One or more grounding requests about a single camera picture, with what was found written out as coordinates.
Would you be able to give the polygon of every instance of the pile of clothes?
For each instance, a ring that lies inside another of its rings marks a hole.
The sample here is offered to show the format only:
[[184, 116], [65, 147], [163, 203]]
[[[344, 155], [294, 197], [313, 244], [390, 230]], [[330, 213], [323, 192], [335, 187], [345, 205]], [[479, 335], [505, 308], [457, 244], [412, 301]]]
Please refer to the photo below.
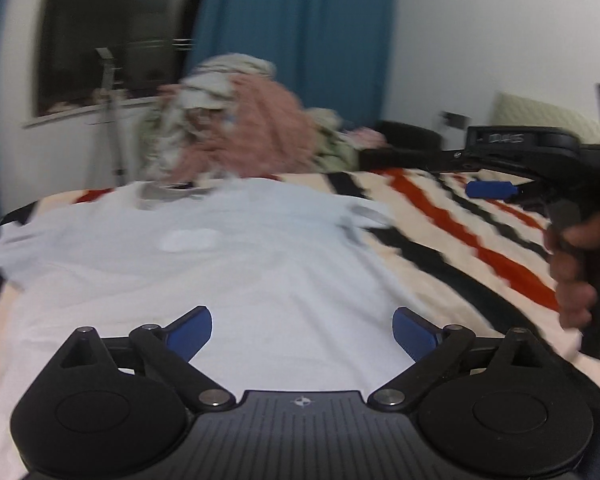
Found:
[[162, 87], [138, 127], [142, 178], [352, 171], [359, 149], [384, 144], [377, 132], [373, 139], [365, 134], [366, 144], [360, 133], [341, 134], [335, 111], [304, 110], [274, 76], [266, 60], [226, 54], [202, 62], [179, 85]]

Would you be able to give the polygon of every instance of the white t-shirt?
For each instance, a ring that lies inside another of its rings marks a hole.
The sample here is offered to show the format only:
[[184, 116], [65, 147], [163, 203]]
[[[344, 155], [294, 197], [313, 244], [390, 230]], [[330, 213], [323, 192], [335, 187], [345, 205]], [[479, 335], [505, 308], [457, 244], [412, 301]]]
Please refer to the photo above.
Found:
[[11, 411], [78, 326], [123, 336], [206, 305], [212, 336], [191, 363], [237, 399], [248, 389], [366, 398], [413, 363], [392, 315], [426, 307], [361, 241], [360, 228], [388, 217], [381, 204], [255, 178], [147, 211], [138, 189], [0, 234], [2, 272], [24, 290], [4, 336], [0, 480], [24, 473]]

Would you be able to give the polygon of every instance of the white wall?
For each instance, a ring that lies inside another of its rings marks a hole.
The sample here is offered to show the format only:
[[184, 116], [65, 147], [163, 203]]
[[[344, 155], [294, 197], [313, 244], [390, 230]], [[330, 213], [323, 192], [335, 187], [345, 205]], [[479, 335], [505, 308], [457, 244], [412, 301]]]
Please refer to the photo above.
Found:
[[[23, 128], [32, 118], [42, 0], [9, 0], [0, 48], [0, 202], [109, 186], [95, 114]], [[497, 91], [598, 118], [600, 0], [397, 0], [384, 117], [431, 128], [440, 110], [488, 120]], [[126, 143], [141, 109], [121, 111]], [[449, 149], [462, 145], [448, 134]], [[94, 145], [99, 152], [93, 153]], [[129, 161], [135, 163], [131, 151]], [[94, 156], [101, 166], [88, 182]]]
[[[600, 120], [600, 0], [397, 0], [384, 118], [486, 124], [497, 91]], [[447, 133], [449, 149], [463, 134]]]
[[[53, 193], [112, 185], [109, 151], [97, 113], [24, 128], [33, 117], [42, 0], [9, 0], [0, 43], [0, 206], [4, 212]], [[142, 108], [123, 108], [130, 165], [132, 127]], [[93, 167], [93, 161], [99, 165]]]

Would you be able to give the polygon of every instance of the human hand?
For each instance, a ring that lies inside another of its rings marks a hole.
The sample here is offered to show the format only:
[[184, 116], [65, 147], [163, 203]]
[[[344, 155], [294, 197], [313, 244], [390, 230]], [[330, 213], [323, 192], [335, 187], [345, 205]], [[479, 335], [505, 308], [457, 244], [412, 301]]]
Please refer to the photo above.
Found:
[[[565, 229], [562, 238], [579, 249], [600, 249], [600, 214], [583, 224]], [[558, 233], [552, 227], [544, 232], [544, 244], [553, 253], [550, 273], [557, 282], [555, 297], [560, 305], [560, 325], [563, 328], [582, 328], [591, 321], [589, 309], [598, 299], [596, 289], [580, 279], [580, 263], [560, 249]]]

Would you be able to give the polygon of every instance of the green cloth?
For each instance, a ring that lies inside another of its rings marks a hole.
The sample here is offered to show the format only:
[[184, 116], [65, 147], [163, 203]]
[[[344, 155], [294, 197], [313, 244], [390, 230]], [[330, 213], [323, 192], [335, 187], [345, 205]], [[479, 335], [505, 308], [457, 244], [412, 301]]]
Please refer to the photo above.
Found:
[[316, 148], [312, 159], [315, 173], [355, 171], [358, 168], [358, 152], [338, 132], [316, 125]]

